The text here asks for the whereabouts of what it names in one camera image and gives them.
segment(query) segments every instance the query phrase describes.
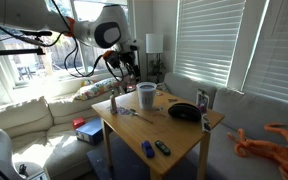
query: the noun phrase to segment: red stuffed toy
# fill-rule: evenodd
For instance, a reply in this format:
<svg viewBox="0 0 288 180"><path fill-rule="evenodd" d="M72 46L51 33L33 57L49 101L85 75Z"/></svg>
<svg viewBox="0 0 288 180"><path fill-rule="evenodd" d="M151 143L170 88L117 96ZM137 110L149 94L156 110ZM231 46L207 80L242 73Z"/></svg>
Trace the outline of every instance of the red stuffed toy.
<svg viewBox="0 0 288 180"><path fill-rule="evenodd" d="M288 131L277 128L278 126L283 125L284 124L281 123L270 123L265 125L264 129L267 131L280 133L286 138L288 143ZM238 130L238 135L240 139L236 140L230 132L228 133L228 137L237 143L234 148L236 154L241 157L245 157L247 156L246 150L249 150L259 156L273 159L280 164L279 169L283 179L288 179L288 146L283 147L268 141L246 139L243 129Z"/></svg>

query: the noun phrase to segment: remote control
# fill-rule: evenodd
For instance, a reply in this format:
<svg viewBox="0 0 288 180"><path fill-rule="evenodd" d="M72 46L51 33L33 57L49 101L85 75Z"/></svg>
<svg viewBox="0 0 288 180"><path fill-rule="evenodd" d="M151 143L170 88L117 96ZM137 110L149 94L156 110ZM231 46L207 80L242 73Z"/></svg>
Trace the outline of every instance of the remote control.
<svg viewBox="0 0 288 180"><path fill-rule="evenodd" d="M155 152L151 146L151 143L149 141L143 141L142 142L142 149L148 158L152 158L155 155Z"/></svg>
<svg viewBox="0 0 288 180"><path fill-rule="evenodd" d="M159 150L162 151L164 155L169 156L171 154L170 149L167 146L165 146L165 144L162 141L160 140L155 141L155 145Z"/></svg>

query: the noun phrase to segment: bottle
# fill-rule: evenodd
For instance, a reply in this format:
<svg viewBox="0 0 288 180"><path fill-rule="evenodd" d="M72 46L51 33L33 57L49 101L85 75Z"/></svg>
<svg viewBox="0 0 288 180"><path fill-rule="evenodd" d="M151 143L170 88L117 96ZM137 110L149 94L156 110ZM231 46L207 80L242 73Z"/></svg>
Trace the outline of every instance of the bottle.
<svg viewBox="0 0 288 180"><path fill-rule="evenodd" d="M117 113L117 107L116 107L116 101L115 101L115 93L114 90L112 90L112 95L110 96L111 100L111 113L116 114Z"/></svg>

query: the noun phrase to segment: white sofa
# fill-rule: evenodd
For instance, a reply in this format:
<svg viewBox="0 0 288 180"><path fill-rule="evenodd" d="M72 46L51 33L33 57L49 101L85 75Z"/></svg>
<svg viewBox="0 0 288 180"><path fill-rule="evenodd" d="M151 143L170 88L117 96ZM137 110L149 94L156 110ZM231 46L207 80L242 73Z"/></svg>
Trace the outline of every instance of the white sofa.
<svg viewBox="0 0 288 180"><path fill-rule="evenodd" d="M46 168L52 180L74 179L89 172L86 153L97 145L77 140L72 120L97 117L92 104L110 95L106 92L86 101L39 97L0 106L0 129L11 138L16 169L24 163L28 175L32 175Z"/></svg>
<svg viewBox="0 0 288 180"><path fill-rule="evenodd" d="M228 138L231 132L236 136L239 128L245 130L247 138L266 140L287 145L280 134L264 130L269 122L281 122L288 130L288 104L263 96L244 94L224 87L202 83L182 75L167 73L164 83L171 94L195 103L198 89L210 96L210 107L225 115L225 118L211 132L208 154L207 179L254 180L282 179L279 164L273 160L248 153L242 158L235 154L235 142ZM199 144L187 155L197 164Z"/></svg>

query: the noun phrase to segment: table leg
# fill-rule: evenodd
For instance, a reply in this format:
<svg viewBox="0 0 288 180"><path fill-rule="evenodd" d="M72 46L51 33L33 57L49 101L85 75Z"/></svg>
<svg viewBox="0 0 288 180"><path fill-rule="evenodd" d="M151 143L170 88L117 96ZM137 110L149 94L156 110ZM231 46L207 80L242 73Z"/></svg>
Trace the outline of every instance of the table leg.
<svg viewBox="0 0 288 180"><path fill-rule="evenodd" d="M204 138L201 141L200 156L198 160L198 171L197 171L198 180L203 180L205 178L210 138L211 138L211 134L206 133Z"/></svg>
<svg viewBox="0 0 288 180"><path fill-rule="evenodd" d="M110 127L106 124L106 122L103 119L102 119L102 128L103 128L104 144L106 148L107 164L109 167L112 167L113 163L112 163L111 144L110 144Z"/></svg>
<svg viewBox="0 0 288 180"><path fill-rule="evenodd" d="M151 180L162 180L163 177L160 174L157 174L153 169L150 169Z"/></svg>

